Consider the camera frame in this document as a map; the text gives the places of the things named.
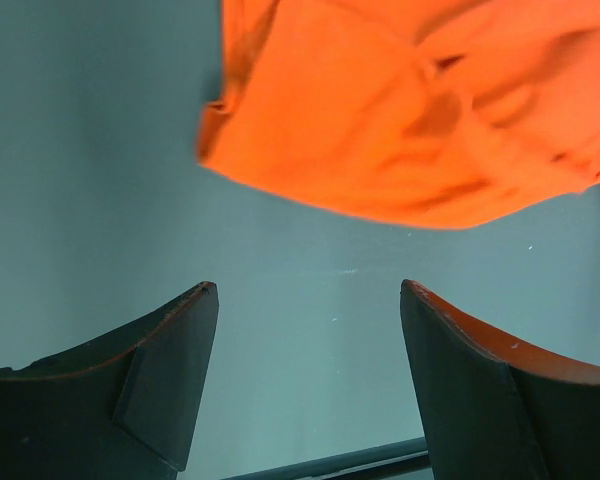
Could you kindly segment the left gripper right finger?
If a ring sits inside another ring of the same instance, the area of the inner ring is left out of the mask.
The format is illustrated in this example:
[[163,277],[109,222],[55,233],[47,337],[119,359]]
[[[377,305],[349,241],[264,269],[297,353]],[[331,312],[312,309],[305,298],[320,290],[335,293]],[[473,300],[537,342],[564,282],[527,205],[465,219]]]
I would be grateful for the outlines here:
[[435,478],[600,480],[600,366],[517,338],[412,280],[400,311]]

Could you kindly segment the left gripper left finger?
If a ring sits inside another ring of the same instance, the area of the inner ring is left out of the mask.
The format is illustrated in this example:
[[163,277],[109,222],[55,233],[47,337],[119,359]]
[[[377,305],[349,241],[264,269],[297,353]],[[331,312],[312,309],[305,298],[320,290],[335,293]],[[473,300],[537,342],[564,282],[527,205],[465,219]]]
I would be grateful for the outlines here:
[[218,313],[216,285],[202,282],[76,347],[0,368],[0,480],[176,478]]

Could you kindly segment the orange t-shirt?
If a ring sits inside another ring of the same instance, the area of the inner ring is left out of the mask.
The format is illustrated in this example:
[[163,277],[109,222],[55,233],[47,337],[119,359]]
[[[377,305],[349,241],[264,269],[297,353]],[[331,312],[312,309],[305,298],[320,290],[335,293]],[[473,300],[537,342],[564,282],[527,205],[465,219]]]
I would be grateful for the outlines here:
[[200,164],[367,220],[479,226],[600,184],[600,1],[226,1]]

